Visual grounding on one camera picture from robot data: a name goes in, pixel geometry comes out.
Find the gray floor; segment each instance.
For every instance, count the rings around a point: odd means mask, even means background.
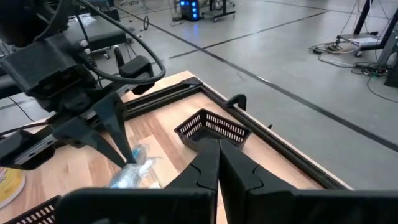
[[[368,77],[321,63],[316,55],[308,54],[309,46],[334,41],[354,3],[237,0],[235,19],[172,27],[168,2],[147,0],[153,26],[141,34],[164,61],[167,75],[189,70],[225,96],[244,93],[250,114],[264,124],[273,124],[275,132],[354,188],[398,189],[398,153],[391,149],[398,144],[398,104],[373,95],[366,88]],[[398,7],[397,1],[381,3],[388,17]],[[121,11],[122,23],[141,29],[142,22],[127,12],[143,18],[146,11],[138,5],[121,8],[125,10]],[[343,32],[349,34],[354,22],[355,15]],[[378,1],[366,23],[369,31],[382,31],[386,25]],[[138,54],[147,55],[137,44],[132,46]],[[127,58],[126,46],[121,48]],[[366,52],[362,58],[353,54],[326,57],[344,63],[375,61],[374,52]],[[117,72],[113,60],[101,56],[97,60],[103,70]],[[398,89],[383,82],[383,78],[375,78],[370,87],[398,100]],[[24,95],[13,99],[34,120],[48,116]],[[0,120],[0,131],[29,122],[9,99],[0,100]]]

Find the black plastic basket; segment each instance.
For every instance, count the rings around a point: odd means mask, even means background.
[[[60,199],[59,195],[51,198],[5,224],[54,224],[55,205]]]
[[[242,149],[251,131],[206,109],[200,109],[174,129],[184,145],[198,152],[204,138],[227,139]]]

